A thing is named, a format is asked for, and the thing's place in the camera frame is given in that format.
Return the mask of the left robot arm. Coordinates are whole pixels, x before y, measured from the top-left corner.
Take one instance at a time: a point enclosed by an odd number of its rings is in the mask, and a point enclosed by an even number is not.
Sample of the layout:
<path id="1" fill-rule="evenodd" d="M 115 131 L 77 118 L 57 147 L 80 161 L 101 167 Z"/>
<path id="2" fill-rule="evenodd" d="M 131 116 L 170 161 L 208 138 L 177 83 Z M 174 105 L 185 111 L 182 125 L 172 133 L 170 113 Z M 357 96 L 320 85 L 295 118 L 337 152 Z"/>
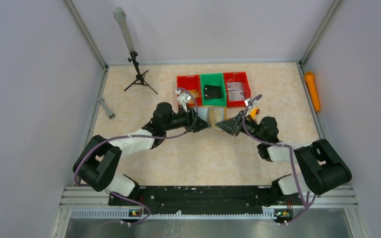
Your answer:
<path id="1" fill-rule="evenodd" d="M 159 103 L 151 120 L 139 130 L 111 140 L 93 136 L 73 165 L 74 180 L 84 181 L 95 191 L 105 190 L 128 197 L 138 183 L 117 173 L 121 158 L 158 147 L 168 139 L 169 130 L 184 128 L 186 132 L 195 133 L 209 126 L 196 109 L 185 106 L 174 112 L 170 103 Z"/>

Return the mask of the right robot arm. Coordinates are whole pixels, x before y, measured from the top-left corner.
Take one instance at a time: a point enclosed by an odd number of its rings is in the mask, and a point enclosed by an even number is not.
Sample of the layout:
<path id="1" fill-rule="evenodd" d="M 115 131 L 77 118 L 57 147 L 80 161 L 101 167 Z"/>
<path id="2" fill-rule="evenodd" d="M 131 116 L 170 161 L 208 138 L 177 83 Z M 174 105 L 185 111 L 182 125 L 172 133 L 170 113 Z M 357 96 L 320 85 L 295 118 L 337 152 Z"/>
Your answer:
<path id="1" fill-rule="evenodd" d="M 318 139 L 310 144 L 283 143 L 278 138 L 278 124 L 274 117 L 264 117 L 256 122 L 243 112 L 216 123 L 216 127 L 237 136 L 244 133 L 260 141 L 260 157 L 268 162 L 294 163 L 300 168 L 296 175 L 288 175 L 273 182 L 280 195 L 299 191 L 322 195 L 351 181 L 352 173 L 330 142 Z"/>

